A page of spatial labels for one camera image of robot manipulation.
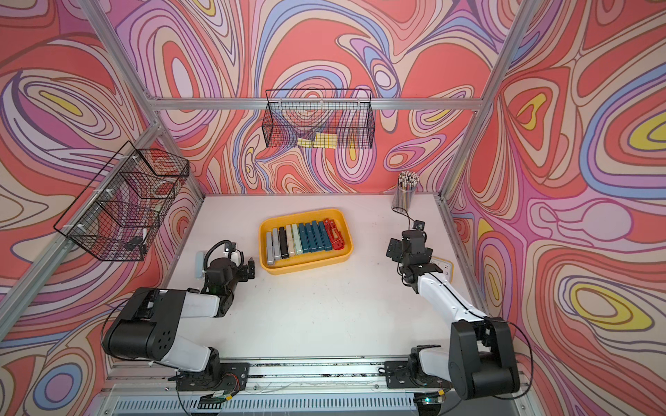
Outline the black pruning pliers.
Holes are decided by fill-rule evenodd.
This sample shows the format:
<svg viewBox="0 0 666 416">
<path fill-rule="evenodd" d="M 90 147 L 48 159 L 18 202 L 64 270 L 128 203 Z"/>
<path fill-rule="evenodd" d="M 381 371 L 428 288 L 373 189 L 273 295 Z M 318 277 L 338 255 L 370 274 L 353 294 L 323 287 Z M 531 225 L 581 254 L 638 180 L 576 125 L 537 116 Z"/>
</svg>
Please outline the black pruning pliers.
<svg viewBox="0 0 666 416">
<path fill-rule="evenodd" d="M 282 259 L 287 259 L 289 258 L 290 254 L 289 254 L 289 245 L 288 245 L 286 228 L 279 227 L 278 233 L 279 233 L 280 256 Z"/>
</svg>

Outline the red pliers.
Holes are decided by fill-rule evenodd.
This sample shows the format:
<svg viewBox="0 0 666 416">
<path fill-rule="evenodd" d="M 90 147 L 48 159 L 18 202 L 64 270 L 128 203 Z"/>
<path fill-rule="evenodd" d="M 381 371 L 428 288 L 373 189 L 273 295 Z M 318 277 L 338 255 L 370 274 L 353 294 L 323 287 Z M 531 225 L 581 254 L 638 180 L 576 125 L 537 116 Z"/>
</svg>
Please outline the red pliers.
<svg viewBox="0 0 666 416">
<path fill-rule="evenodd" d="M 343 236 L 338 227 L 336 226 L 336 222 L 334 220 L 331 220 L 330 224 L 331 224 L 332 247 L 335 251 L 341 251 L 345 248 L 345 242 Z"/>
<path fill-rule="evenodd" d="M 339 233 L 339 230 L 336 228 L 335 222 L 329 218 L 326 218 L 326 220 L 324 220 L 324 226 L 332 249 L 335 251 L 342 250 L 344 248 L 344 242 Z"/>
</svg>

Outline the beige pruning pliers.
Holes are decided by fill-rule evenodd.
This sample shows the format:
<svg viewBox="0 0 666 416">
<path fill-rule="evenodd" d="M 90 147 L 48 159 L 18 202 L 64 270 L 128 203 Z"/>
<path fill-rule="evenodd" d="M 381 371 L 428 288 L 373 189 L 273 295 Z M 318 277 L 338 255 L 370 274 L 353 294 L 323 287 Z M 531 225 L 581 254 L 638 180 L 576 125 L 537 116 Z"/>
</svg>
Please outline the beige pruning pliers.
<svg viewBox="0 0 666 416">
<path fill-rule="evenodd" d="M 286 230 L 286 240 L 287 240 L 289 258 L 293 258 L 296 255 L 296 248 L 294 245 L 291 225 L 286 225 L 285 230 Z"/>
</svg>

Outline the light green pliers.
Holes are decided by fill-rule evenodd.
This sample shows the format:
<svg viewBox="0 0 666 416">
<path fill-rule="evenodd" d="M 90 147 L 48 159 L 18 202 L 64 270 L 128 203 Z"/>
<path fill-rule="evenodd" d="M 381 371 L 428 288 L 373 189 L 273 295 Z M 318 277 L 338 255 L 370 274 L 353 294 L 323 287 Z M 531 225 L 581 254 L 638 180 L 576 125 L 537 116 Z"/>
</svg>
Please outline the light green pliers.
<svg viewBox="0 0 666 416">
<path fill-rule="evenodd" d="M 300 237 L 300 232 L 297 224 L 292 224 L 291 225 L 291 230 L 292 230 L 292 239 L 293 239 L 293 244 L 295 248 L 295 252 L 297 255 L 303 255 L 304 250 L 301 242 L 301 237 Z"/>
</svg>

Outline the yellow plastic storage tray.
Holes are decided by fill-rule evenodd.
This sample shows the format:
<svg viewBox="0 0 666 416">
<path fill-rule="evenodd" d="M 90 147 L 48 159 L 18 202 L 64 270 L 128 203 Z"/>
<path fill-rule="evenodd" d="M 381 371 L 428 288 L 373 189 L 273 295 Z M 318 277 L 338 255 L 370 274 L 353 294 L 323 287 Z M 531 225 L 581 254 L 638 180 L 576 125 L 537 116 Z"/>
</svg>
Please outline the yellow plastic storage tray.
<svg viewBox="0 0 666 416">
<path fill-rule="evenodd" d="M 340 230 L 345 248 L 341 251 L 317 251 L 305 253 L 303 255 L 295 255 L 293 258 L 281 259 L 269 266 L 266 261 L 266 240 L 265 235 L 271 232 L 273 228 L 286 227 L 286 225 L 310 223 L 312 221 L 324 221 L 326 218 L 334 220 L 336 226 Z M 326 265 L 334 265 L 335 263 L 343 263 L 346 261 L 352 251 L 353 242 L 350 237 L 348 226 L 345 221 L 343 213 L 338 209 L 328 208 L 318 211 L 307 211 L 306 213 L 296 213 L 282 217 L 269 218 L 265 220 L 259 227 L 259 259 L 261 266 L 271 273 L 272 275 L 281 275 L 296 271 L 310 270 Z"/>
</svg>

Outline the teal pliers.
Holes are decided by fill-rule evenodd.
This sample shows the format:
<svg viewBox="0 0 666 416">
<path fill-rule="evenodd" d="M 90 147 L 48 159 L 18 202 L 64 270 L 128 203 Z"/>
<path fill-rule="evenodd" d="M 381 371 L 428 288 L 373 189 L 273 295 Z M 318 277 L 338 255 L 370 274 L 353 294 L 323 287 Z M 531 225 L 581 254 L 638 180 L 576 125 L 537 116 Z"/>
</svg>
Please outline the teal pliers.
<svg viewBox="0 0 666 416">
<path fill-rule="evenodd" d="M 307 236 L 305 225 L 303 223 L 298 224 L 298 232 L 303 254 L 310 253 L 310 242 Z"/>
<path fill-rule="evenodd" d="M 313 228 L 310 223 L 305 223 L 305 232 L 308 239 L 308 246 L 310 252 L 317 252 L 318 251 L 317 240 L 315 238 Z"/>
<path fill-rule="evenodd" d="M 331 239 L 329 237 L 329 233 L 328 233 L 328 230 L 326 228 L 326 225 L 325 225 L 324 221 L 318 222 L 317 225 L 318 225 L 318 228 L 319 228 L 320 236 L 321 236 L 323 244 L 324 244 L 324 249 L 326 251 L 332 251 Z"/>
<path fill-rule="evenodd" d="M 313 235 L 315 237 L 317 250 L 318 251 L 323 251 L 324 250 L 324 239 L 323 239 L 322 234 L 320 232 L 318 222 L 317 221 L 312 221 L 311 222 L 311 227 L 312 227 Z"/>
</svg>

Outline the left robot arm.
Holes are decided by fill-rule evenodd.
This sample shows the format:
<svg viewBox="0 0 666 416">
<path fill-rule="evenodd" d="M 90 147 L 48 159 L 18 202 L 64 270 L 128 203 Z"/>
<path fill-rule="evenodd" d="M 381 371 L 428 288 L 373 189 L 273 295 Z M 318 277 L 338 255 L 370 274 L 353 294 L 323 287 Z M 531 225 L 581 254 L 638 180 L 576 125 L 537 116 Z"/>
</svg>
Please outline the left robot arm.
<svg viewBox="0 0 666 416">
<path fill-rule="evenodd" d="M 176 370 L 180 391 L 243 388 L 239 371 L 222 363 L 214 347 L 178 334 L 180 324 L 198 318 L 223 318 L 232 307 L 238 284 L 255 279 L 253 259 L 229 251 L 211 260 L 206 254 L 204 287 L 140 288 L 124 304 L 102 338 L 104 352 L 118 360 L 148 361 Z"/>
</svg>

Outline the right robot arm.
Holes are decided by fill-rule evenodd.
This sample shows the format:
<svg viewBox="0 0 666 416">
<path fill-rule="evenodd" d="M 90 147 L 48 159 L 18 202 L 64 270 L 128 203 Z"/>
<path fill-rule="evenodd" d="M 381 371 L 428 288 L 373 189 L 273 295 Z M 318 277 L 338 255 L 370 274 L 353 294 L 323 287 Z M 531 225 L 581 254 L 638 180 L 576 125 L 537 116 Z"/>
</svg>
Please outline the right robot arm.
<svg viewBox="0 0 666 416">
<path fill-rule="evenodd" d="M 447 381 L 463 400 L 496 397 L 520 390 L 511 323 L 493 318 L 467 301 L 451 284 L 449 272 L 432 262 L 424 231 L 407 230 L 391 239 L 387 258 L 402 284 L 428 301 L 449 328 L 447 347 L 411 348 L 404 362 L 386 362 L 390 388 L 430 388 Z"/>
</svg>

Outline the light blue small object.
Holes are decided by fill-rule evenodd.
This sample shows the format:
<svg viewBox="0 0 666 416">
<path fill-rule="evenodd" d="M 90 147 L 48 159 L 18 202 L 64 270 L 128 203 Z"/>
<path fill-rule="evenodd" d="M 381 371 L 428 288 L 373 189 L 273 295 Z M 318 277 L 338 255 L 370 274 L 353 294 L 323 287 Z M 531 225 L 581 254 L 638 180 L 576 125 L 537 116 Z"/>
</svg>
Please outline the light blue small object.
<svg viewBox="0 0 666 416">
<path fill-rule="evenodd" d="M 204 276 L 205 276 L 205 272 L 204 272 L 205 256 L 206 256 L 206 253 L 204 251 L 198 251 L 195 255 L 194 276 L 197 279 L 203 279 Z"/>
</svg>

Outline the yellow alarm clock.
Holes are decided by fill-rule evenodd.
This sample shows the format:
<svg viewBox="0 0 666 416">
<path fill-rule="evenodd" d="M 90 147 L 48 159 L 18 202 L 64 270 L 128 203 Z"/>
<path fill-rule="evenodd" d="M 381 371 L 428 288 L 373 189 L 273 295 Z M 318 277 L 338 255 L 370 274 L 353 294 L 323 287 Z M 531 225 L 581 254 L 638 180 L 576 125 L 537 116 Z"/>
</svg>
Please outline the yellow alarm clock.
<svg viewBox="0 0 666 416">
<path fill-rule="evenodd" d="M 454 264 L 444 258 L 433 256 L 433 262 L 442 269 L 445 279 L 451 284 L 454 282 Z"/>
</svg>

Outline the pencil holder cup with pencils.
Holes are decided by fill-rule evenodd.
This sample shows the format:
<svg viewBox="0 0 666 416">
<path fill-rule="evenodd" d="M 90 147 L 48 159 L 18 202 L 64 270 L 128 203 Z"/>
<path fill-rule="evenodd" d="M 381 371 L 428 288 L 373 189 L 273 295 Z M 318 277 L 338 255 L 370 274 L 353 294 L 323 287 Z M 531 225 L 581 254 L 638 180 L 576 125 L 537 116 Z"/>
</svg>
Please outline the pencil holder cup with pencils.
<svg viewBox="0 0 666 416">
<path fill-rule="evenodd" d="M 404 216 L 409 215 L 411 199 L 416 193 L 420 179 L 417 173 L 404 171 L 399 173 L 391 209 Z"/>
</svg>

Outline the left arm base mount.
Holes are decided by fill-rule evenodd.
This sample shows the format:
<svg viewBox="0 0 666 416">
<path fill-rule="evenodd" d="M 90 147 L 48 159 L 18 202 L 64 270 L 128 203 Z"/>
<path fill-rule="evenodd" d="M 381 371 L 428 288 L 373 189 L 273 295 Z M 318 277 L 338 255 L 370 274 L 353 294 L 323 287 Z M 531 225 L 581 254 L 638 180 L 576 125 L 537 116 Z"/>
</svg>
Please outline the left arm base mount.
<svg viewBox="0 0 666 416">
<path fill-rule="evenodd" d="M 239 392 L 246 389 L 249 362 L 218 362 L 202 372 L 178 372 L 169 378 L 180 392 Z"/>
</svg>

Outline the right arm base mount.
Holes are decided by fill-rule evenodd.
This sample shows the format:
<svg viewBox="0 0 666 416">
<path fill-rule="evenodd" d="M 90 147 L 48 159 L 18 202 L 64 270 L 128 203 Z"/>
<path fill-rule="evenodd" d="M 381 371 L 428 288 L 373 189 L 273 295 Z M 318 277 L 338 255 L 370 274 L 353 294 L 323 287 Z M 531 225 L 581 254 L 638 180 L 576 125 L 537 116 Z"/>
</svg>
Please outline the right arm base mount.
<svg viewBox="0 0 666 416">
<path fill-rule="evenodd" d="M 388 389 L 438 388 L 447 391 L 453 387 L 450 381 L 423 373 L 409 360 L 386 361 L 377 371 L 384 377 Z"/>
</svg>

